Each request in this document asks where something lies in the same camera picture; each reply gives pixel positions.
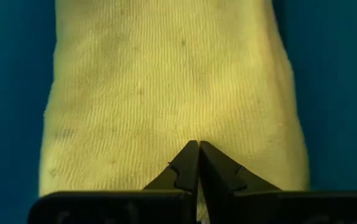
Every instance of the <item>blue surface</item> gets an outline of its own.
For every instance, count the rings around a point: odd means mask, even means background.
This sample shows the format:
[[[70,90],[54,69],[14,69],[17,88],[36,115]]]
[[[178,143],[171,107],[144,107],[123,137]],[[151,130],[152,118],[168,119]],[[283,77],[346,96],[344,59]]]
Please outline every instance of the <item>blue surface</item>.
[[[53,71],[53,4],[0,0],[0,223],[25,223],[37,196]]]
[[[357,189],[357,1],[276,1],[314,189]],[[53,1],[0,0],[0,223],[37,196],[52,81]]]
[[[357,1],[279,5],[313,189],[357,190]]]

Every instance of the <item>yellow glove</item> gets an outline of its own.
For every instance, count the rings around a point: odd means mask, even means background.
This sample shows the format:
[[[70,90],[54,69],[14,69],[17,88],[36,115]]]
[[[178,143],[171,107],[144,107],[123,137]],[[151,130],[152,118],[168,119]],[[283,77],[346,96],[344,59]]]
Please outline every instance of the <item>yellow glove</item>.
[[[292,70],[271,1],[56,5],[40,195],[141,189],[192,139],[282,189],[307,188]]]

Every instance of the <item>metal jaw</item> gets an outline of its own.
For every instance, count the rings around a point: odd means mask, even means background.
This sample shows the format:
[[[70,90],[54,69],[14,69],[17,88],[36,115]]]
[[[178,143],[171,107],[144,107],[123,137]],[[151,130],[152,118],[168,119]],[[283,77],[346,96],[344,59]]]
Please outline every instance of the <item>metal jaw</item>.
[[[143,190],[50,194],[28,223],[196,223],[199,177],[211,224],[357,224],[357,192],[282,191],[206,141],[189,141]]]

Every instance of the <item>yellow fabric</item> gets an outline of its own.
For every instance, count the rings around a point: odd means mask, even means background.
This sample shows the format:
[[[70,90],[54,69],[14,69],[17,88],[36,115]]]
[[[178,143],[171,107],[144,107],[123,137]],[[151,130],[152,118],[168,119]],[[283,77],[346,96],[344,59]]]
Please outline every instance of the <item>yellow fabric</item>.
[[[191,139],[307,188],[292,71],[262,0],[57,0],[40,195],[141,189]]]

